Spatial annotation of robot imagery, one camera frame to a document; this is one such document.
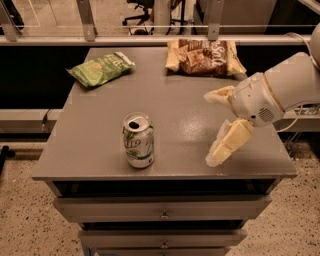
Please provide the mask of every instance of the drawer handle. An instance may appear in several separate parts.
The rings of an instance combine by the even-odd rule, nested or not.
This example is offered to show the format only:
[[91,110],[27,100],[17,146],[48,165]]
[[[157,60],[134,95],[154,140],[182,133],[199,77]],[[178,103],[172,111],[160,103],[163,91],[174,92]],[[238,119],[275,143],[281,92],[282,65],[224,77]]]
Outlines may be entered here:
[[167,242],[164,241],[164,242],[162,243],[162,245],[160,246],[160,248],[163,249],[163,250],[169,249],[169,245],[167,245]]
[[163,211],[162,215],[160,216],[160,220],[169,220],[170,216],[167,214],[167,211]]

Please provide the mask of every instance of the snack bag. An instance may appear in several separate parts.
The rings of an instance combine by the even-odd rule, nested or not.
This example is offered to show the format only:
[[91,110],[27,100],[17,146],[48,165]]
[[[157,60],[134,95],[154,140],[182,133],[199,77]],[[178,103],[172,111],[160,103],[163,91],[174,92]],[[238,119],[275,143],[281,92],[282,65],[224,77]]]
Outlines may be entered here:
[[166,68],[189,75],[231,76],[246,69],[233,41],[179,39],[168,42]]
[[135,64],[123,53],[115,52],[89,60],[67,71],[85,87],[90,88],[121,76],[133,66]]

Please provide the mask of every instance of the table top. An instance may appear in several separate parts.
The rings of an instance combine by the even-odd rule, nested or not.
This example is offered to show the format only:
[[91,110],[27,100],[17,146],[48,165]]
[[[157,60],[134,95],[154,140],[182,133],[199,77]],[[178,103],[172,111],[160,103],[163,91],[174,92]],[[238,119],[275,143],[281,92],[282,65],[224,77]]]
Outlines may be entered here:
[[[272,125],[257,128],[251,140],[222,165],[205,157],[225,119],[236,117],[207,103],[206,92],[237,81],[189,77],[165,69],[166,47],[92,48],[87,60],[121,51],[136,66],[128,74],[88,90],[75,82],[63,112],[33,171],[33,179],[143,180],[249,179],[294,177],[296,170]],[[124,117],[148,114],[154,124],[155,160],[131,167],[122,139]]]

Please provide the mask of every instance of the cable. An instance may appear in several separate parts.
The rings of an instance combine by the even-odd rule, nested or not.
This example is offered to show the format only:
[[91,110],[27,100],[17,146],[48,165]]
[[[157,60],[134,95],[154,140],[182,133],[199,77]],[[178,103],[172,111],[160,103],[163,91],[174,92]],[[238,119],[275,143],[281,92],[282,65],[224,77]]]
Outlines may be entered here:
[[48,113],[49,111],[51,111],[51,108],[48,109],[48,111],[44,114],[43,118],[42,118],[42,126],[41,126],[41,130],[42,132],[46,132],[46,123],[48,121]]
[[288,125],[286,128],[283,128],[283,129],[281,129],[281,130],[278,130],[277,132],[284,132],[284,131],[290,129],[290,128],[298,121],[298,119],[299,119],[299,117],[300,117],[300,115],[301,115],[301,112],[302,112],[302,107],[303,107],[303,105],[300,106],[300,110],[299,110],[299,113],[298,113],[296,119],[293,120],[293,122],[292,122],[290,125]]
[[286,35],[287,36],[291,36],[292,38],[299,38],[307,46],[308,52],[309,52],[309,56],[310,56],[310,59],[312,61],[312,64],[316,67],[316,69],[318,69],[320,71],[319,65],[317,64],[317,62],[312,57],[311,48],[310,48],[310,45],[308,44],[308,42],[301,35],[299,35],[297,33],[290,32],[290,33],[287,33]]
[[[306,45],[306,47],[308,48],[309,56],[310,56],[310,59],[311,59],[313,65],[316,67],[316,69],[318,69],[320,71],[320,67],[318,66],[318,64],[316,63],[314,58],[312,57],[311,48],[310,48],[308,42],[301,35],[299,35],[297,33],[290,32],[290,33],[287,33],[286,35],[291,36],[293,38],[299,38]],[[284,132],[284,131],[290,129],[298,121],[298,119],[301,115],[301,112],[302,112],[302,107],[303,107],[303,105],[300,106],[299,113],[298,113],[297,117],[295,118],[295,120],[290,125],[288,125],[286,128],[278,130],[277,132]]]

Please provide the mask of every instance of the office chair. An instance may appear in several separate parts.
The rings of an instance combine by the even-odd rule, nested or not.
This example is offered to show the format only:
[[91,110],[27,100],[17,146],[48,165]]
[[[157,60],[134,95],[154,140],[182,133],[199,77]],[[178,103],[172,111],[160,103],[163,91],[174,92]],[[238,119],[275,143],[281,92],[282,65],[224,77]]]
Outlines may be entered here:
[[134,7],[134,9],[136,10],[137,8],[143,8],[144,13],[142,15],[137,15],[137,16],[125,18],[122,21],[123,26],[126,26],[128,24],[128,22],[127,22],[128,20],[139,20],[140,19],[140,21],[137,24],[139,26],[143,22],[145,22],[149,19],[150,15],[149,15],[148,9],[151,9],[153,7],[154,0],[127,0],[127,3],[128,4],[131,4],[131,3],[137,4]]

